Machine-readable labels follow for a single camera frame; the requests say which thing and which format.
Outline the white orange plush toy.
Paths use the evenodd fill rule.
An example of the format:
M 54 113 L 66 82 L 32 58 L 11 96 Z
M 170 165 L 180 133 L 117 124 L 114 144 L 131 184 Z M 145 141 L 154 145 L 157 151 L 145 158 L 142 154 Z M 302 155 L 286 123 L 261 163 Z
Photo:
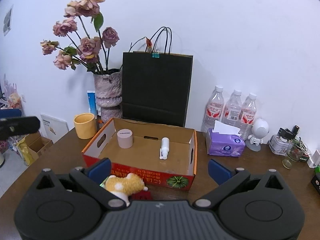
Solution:
M 105 190 L 122 199 L 127 206 L 130 205 L 129 197 L 140 191 L 148 191 L 144 181 L 138 175 L 129 173 L 126 177 L 111 175 L 104 184 Z

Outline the pink cylindrical jar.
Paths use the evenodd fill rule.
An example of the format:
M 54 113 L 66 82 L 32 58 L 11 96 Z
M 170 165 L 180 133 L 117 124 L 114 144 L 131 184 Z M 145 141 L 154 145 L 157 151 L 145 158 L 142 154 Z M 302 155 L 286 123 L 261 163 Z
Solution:
M 117 140 L 120 148 L 127 149 L 133 145 L 133 135 L 130 129 L 121 129 L 117 132 Z

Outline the red rose flower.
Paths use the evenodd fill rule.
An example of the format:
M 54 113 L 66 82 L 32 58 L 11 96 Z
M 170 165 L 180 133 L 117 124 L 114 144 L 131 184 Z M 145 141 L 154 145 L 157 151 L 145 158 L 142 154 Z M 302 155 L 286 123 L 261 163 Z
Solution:
M 150 191 L 140 191 L 131 196 L 131 200 L 153 200 Z

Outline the white spray bottle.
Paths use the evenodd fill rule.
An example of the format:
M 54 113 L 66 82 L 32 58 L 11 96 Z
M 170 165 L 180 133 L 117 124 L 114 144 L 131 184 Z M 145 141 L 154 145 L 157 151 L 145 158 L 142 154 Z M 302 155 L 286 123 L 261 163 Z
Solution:
M 160 148 L 160 156 L 159 156 L 161 160 L 167 160 L 168 154 L 170 151 L 169 144 L 170 144 L 169 138 L 163 137 L 161 140 L 161 148 Z

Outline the brown cardboard box on floor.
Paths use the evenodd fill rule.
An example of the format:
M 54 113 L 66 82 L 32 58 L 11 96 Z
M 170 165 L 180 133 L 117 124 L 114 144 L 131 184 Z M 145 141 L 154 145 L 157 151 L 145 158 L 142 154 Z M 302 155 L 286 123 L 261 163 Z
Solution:
M 53 146 L 52 140 L 43 137 L 40 132 L 27 135 L 25 137 L 25 143 L 28 150 L 28 166 L 39 159 L 40 156 L 44 155 L 48 148 Z

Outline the purple tissue pack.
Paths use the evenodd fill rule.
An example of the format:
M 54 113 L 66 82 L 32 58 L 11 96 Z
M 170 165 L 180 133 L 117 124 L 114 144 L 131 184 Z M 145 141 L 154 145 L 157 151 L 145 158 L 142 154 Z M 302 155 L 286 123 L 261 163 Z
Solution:
M 208 155 L 221 157 L 240 157 L 245 149 L 245 142 L 240 137 L 240 129 L 216 121 L 214 128 L 206 133 L 206 149 Z

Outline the white robot figurine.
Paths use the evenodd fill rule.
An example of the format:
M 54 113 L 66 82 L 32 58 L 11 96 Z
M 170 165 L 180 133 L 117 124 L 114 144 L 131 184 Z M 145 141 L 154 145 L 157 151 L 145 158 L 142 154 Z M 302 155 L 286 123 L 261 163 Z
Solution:
M 268 133 L 269 125 L 267 121 L 262 118 L 255 120 L 251 128 L 251 134 L 245 141 L 246 146 L 254 152 L 259 152 L 261 150 L 263 139 L 268 135 Z

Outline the middle water bottle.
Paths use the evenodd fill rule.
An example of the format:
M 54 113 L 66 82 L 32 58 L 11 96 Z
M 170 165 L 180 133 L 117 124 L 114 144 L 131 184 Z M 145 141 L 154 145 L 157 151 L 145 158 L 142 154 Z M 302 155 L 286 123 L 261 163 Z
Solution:
M 227 101 L 223 111 L 222 123 L 236 126 L 242 107 L 241 94 L 242 92 L 236 89 L 231 94 L 231 97 Z

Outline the water bottle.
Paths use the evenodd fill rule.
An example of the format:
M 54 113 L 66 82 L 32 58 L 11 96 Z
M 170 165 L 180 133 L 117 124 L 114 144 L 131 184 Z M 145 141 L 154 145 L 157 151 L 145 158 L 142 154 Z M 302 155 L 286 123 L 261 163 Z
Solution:
M 208 129 L 214 128 L 215 122 L 219 121 L 224 107 L 223 87 L 216 85 L 211 97 L 207 102 L 201 131 L 207 133 Z
M 242 107 L 241 94 L 242 92 L 236 89 L 231 94 L 231 97 L 227 101 L 223 111 L 222 123 L 236 126 Z
M 239 119 L 238 119 L 238 125 L 240 128 L 240 134 L 242 139 L 246 140 L 251 126 L 253 124 L 257 108 L 256 108 L 256 101 L 257 96 L 253 93 L 249 93 L 248 97 L 244 101 L 241 107 L 241 111 L 239 114 Z

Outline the orange cardboard box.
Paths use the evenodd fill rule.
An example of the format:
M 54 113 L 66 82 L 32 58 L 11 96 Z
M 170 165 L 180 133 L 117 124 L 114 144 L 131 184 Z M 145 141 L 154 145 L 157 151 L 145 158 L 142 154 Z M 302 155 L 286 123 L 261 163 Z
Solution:
M 119 147 L 121 129 L 132 131 L 131 148 Z M 163 137 L 170 141 L 167 160 L 159 158 Z M 112 118 L 85 146 L 82 156 L 87 166 L 110 159 L 111 173 L 118 177 L 135 173 L 146 184 L 188 191 L 197 172 L 197 134 L 190 128 Z

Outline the blue white tube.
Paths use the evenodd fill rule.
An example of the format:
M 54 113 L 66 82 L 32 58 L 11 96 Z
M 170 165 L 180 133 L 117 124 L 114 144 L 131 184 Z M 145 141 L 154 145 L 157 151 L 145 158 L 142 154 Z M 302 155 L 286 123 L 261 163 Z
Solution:
M 97 118 L 98 111 L 97 111 L 97 105 L 95 100 L 95 91 L 88 90 L 87 98 L 88 98 L 88 104 L 89 104 L 89 112 L 94 114 L 95 118 Z

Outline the black patterned box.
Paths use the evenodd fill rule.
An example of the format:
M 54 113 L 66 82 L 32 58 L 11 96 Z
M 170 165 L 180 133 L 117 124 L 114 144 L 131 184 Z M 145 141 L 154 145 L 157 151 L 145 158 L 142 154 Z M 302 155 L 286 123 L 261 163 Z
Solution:
M 316 189 L 318 194 L 320 194 L 320 173 L 319 172 L 315 173 L 315 175 L 313 176 L 313 178 L 311 180 L 311 184 Z

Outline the white charger adapter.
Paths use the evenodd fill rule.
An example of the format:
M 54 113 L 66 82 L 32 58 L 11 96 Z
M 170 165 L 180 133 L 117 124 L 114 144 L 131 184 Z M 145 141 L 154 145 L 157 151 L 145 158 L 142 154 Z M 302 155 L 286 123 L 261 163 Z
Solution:
M 309 155 L 309 159 L 307 161 L 307 165 L 310 168 L 316 168 L 320 163 L 320 152 L 319 150 L 315 150 L 315 152 Z

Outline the dried pink rose bouquet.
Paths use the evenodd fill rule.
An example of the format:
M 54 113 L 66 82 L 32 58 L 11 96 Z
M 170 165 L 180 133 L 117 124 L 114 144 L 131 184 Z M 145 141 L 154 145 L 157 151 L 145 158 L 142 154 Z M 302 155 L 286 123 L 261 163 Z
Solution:
M 53 61 L 60 70 L 78 65 L 84 66 L 94 75 L 111 75 L 120 71 L 109 66 L 111 48 L 120 38 L 112 27 L 103 28 L 104 17 L 100 4 L 106 0 L 74 0 L 65 7 L 64 19 L 54 23 L 53 35 L 67 38 L 69 45 L 63 46 L 59 41 L 43 40 L 40 42 L 43 55 L 57 51 Z

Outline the green binder clip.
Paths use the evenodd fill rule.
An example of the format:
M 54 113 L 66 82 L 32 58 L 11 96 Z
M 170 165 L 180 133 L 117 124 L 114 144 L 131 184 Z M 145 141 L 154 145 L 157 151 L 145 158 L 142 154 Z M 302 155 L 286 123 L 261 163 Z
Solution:
M 158 59 L 159 58 L 159 50 L 155 49 L 155 51 L 152 52 L 152 58 Z

